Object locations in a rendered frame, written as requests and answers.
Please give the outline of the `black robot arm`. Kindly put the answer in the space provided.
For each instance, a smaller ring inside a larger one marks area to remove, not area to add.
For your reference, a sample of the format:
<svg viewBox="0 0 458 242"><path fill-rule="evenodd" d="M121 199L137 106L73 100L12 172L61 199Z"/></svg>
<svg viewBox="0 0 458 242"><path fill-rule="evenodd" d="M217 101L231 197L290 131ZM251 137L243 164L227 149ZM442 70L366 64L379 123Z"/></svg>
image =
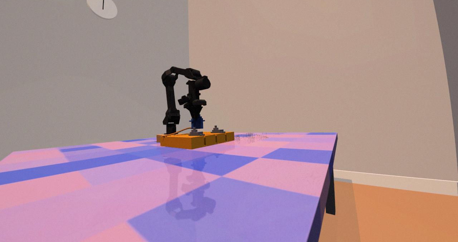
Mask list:
<svg viewBox="0 0 458 242"><path fill-rule="evenodd" d="M172 73L176 74L173 75ZM171 67L169 70L165 71L164 74L162 74L162 83L166 87L167 96L167 112L165 119L162 121L162 123L163 125L166 125L165 134L167 135L171 133L176 133L176 125L178 125L180 121L180 111L176 109L174 96L174 85L176 79L178 79L178 74L182 74L188 79L193 79L193 81L189 80L186 83L186 85L189 85L189 91L199 91L203 89L208 89L211 85L211 82L209 81L207 76L201 76L200 71L195 70L193 68L182 69L178 67ZM183 105L188 102L192 103L193 100L191 98L191 95L187 94L187 96L182 96L181 99L178 100L178 102L180 105Z"/></svg>

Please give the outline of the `blue micro servo with orange cable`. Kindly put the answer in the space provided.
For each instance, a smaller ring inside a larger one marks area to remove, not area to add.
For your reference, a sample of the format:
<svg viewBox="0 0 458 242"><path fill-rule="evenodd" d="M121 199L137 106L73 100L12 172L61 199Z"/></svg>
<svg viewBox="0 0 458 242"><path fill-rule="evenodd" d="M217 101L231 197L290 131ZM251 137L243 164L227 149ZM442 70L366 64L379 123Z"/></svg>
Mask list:
<svg viewBox="0 0 458 242"><path fill-rule="evenodd" d="M178 131L176 133L182 132L182 131L187 130L187 129L193 129L193 127L196 127L196 129L203 129L203 118L202 118L201 114L199 114L199 116L197 118L197 121L195 121L195 119L192 118L191 121L189 121L189 122L191 122L191 127L190 128L183 129L183 130ZM169 136L169 135L174 135L176 133L171 133L171 134L168 134L168 135L162 135L162 137Z"/></svg>

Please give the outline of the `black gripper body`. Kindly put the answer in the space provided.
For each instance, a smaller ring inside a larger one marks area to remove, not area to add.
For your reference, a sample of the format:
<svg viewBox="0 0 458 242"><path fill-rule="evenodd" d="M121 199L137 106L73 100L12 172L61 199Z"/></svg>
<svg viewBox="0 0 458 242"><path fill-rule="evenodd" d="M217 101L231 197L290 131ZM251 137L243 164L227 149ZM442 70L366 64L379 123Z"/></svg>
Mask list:
<svg viewBox="0 0 458 242"><path fill-rule="evenodd" d="M199 95L201 95L201 93L199 93L199 91L189 91L189 94L191 95L191 98L192 98L193 102L192 103L189 103L189 102L185 103L184 104L184 108L190 108L190 107L193 107L193 106L201 107L201 105L203 105L203 106L206 105L206 101L205 100L200 100L199 99Z"/></svg>

